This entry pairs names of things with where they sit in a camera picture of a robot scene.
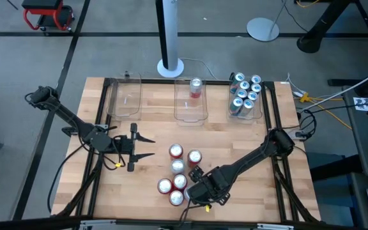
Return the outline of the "black desk crossbeam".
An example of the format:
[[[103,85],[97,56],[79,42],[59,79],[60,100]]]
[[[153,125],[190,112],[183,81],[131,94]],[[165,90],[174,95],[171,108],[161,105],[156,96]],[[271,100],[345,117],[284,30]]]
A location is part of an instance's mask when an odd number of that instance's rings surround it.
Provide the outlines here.
[[[358,155],[345,157],[344,155],[310,153],[308,162],[312,181],[364,172]]]

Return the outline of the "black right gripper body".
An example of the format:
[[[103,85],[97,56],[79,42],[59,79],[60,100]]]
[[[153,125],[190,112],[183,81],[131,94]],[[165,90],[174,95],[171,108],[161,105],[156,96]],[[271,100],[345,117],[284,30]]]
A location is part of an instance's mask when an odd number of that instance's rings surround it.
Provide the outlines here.
[[[221,192],[229,192],[232,187],[232,167],[215,167],[193,182],[188,190],[191,201],[217,201]]]

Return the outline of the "black crossbar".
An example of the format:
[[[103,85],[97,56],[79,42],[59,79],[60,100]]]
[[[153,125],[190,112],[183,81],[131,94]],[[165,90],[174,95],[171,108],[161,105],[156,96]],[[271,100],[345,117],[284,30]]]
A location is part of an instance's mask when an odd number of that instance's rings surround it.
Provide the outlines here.
[[[91,216],[72,216],[72,217],[49,217],[25,220],[9,220],[0,222],[0,230],[63,230],[73,227],[79,227],[83,220],[117,220],[116,225],[133,226],[159,226],[159,227],[177,227],[184,229],[193,229],[198,227],[239,227],[255,229],[260,222],[214,222],[214,221],[185,221],[177,220],[132,220],[132,219],[93,219]],[[280,223],[263,224],[282,224],[293,226],[295,230],[368,230],[361,227],[347,227],[330,225],[323,222],[294,222],[284,221]]]

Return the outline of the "red soda can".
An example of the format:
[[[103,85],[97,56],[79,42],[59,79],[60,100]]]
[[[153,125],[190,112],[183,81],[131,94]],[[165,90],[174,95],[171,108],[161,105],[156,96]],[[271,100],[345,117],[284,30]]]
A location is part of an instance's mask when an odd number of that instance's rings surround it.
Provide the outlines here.
[[[157,183],[157,189],[161,194],[169,194],[173,189],[173,184],[170,179],[162,178]]]
[[[187,186],[187,178],[184,174],[177,174],[174,176],[172,183],[177,190],[184,190]]]
[[[169,202],[173,206],[180,206],[184,201],[184,195],[179,190],[174,190],[169,194]]]
[[[197,149],[192,149],[189,151],[187,155],[187,161],[188,165],[190,167],[195,167],[197,164],[199,164],[202,160],[203,156],[201,152]]]
[[[183,147],[180,144],[172,144],[169,147],[169,156],[172,159],[182,158],[182,156],[183,156]]]

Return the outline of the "red-framed black stool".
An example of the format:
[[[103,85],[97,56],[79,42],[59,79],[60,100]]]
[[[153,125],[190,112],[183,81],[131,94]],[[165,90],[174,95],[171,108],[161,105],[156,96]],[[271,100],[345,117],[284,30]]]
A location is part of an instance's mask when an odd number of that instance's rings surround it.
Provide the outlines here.
[[[60,31],[72,31],[72,22],[75,20],[73,8],[65,5],[63,0],[23,0],[23,19],[34,31],[46,32],[48,28],[56,28]],[[36,24],[28,19],[28,14],[38,15]]]

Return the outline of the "gray round-base thin stand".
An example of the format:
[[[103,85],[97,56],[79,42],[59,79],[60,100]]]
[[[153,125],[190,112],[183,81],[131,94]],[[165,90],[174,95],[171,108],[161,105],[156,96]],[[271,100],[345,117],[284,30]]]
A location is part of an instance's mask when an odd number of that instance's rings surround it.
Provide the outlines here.
[[[280,7],[277,16],[271,20],[264,17],[257,17],[248,21],[246,25],[247,33],[255,40],[260,42],[271,42],[277,39],[280,35],[280,29],[277,25],[277,21],[286,6],[288,0],[281,0],[282,6]]]

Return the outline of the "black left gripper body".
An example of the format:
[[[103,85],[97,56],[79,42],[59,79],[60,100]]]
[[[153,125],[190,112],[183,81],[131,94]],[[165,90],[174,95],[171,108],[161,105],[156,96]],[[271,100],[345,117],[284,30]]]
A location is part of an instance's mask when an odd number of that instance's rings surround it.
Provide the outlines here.
[[[126,137],[119,139],[112,139],[109,146],[109,153],[131,154],[132,152],[132,140]]]

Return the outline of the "black desk foot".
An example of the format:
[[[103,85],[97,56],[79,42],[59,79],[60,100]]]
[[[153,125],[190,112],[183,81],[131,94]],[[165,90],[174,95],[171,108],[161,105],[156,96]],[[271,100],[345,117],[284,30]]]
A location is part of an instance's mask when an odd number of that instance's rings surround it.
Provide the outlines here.
[[[360,80],[355,79],[328,79],[327,84],[332,87],[341,87],[341,86],[354,86],[358,84]]]

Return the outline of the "clear plastic bin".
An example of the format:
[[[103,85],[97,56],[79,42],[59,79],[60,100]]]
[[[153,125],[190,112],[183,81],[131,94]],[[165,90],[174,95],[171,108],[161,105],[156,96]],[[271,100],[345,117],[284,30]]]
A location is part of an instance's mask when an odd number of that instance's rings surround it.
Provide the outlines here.
[[[139,73],[125,71],[110,79],[107,114],[116,121],[141,117],[142,81]]]
[[[246,117],[239,116],[239,112],[236,116],[232,116],[229,113],[229,103],[233,98],[235,98],[235,95],[230,92],[231,78],[232,78],[233,74],[234,74],[234,72],[231,73],[230,77],[229,77],[230,83],[229,83],[229,94],[228,94],[228,103],[227,103],[227,107],[228,107],[227,115],[228,115],[229,119],[233,122],[239,122],[239,123],[245,123],[245,124],[252,123],[253,119],[259,119],[263,115],[263,112],[261,111],[261,94],[263,92],[262,83],[260,83],[260,85],[262,87],[262,90],[261,90],[260,94],[258,94],[259,95],[258,100],[256,102],[254,102],[254,108],[253,108],[252,112]],[[250,84],[250,78],[251,78],[251,76],[245,76],[245,81],[248,81],[249,84]]]
[[[206,81],[199,98],[190,96],[190,81],[194,77],[179,77],[174,81],[174,117],[181,126],[201,126],[208,118]]]

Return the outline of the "silver bracket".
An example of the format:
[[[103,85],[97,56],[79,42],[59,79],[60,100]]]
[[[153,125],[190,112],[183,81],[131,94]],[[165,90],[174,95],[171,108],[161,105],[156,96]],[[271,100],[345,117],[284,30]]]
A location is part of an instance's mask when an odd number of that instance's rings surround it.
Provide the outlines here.
[[[83,220],[80,222],[79,230],[92,230],[94,227],[116,225],[117,220]]]
[[[263,224],[258,223],[255,230],[295,230],[293,226],[282,224]]]

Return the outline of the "black desk leg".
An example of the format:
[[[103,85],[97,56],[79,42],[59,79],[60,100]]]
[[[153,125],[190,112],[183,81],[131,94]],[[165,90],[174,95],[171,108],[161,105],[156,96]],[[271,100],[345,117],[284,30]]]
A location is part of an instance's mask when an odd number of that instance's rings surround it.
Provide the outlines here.
[[[317,52],[327,31],[352,2],[353,0],[333,0],[315,25],[296,41],[297,47],[305,53]]]

